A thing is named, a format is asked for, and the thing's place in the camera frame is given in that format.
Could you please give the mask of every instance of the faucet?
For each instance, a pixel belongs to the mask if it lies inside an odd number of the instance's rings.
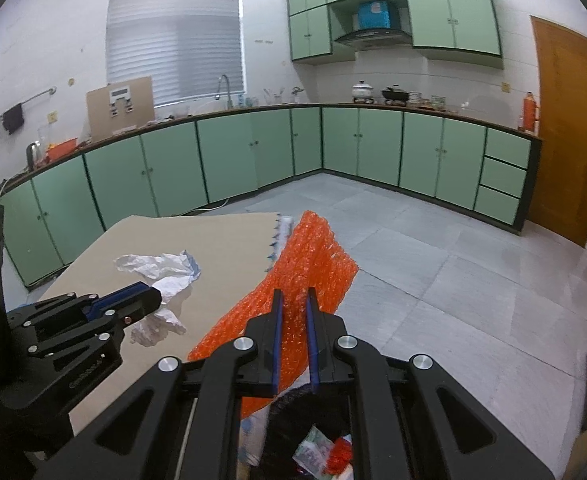
[[[229,85],[229,78],[227,77],[226,74],[222,74],[218,78],[218,91],[216,92],[216,101],[220,100],[220,87],[222,84],[223,77],[227,80],[227,110],[231,110],[232,108],[234,108],[234,103],[232,103],[232,89]]]

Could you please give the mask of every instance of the tiled floor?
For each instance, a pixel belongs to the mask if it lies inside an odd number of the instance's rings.
[[[585,395],[587,253],[319,174],[206,214],[324,216],[360,272],[338,313],[382,352],[435,357],[560,476]]]

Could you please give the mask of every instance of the towel rack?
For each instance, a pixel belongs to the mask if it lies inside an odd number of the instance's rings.
[[[29,99],[24,100],[23,102],[21,102],[19,104],[23,105],[23,104],[29,103],[31,100],[35,99],[36,97],[40,97],[41,95],[45,95],[45,94],[54,95],[56,93],[56,90],[58,90],[58,88],[56,88],[55,86],[52,86],[51,88],[48,88],[47,90],[43,90],[39,94],[36,94],[36,95],[30,97]]]

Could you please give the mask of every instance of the blue box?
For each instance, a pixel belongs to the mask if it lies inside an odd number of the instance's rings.
[[[400,14],[392,2],[376,0],[360,4],[358,9],[360,28],[400,28]]]

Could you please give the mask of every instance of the orange thermos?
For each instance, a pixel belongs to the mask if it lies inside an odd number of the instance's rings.
[[[535,131],[536,110],[538,105],[531,92],[523,99],[523,128],[528,132]]]

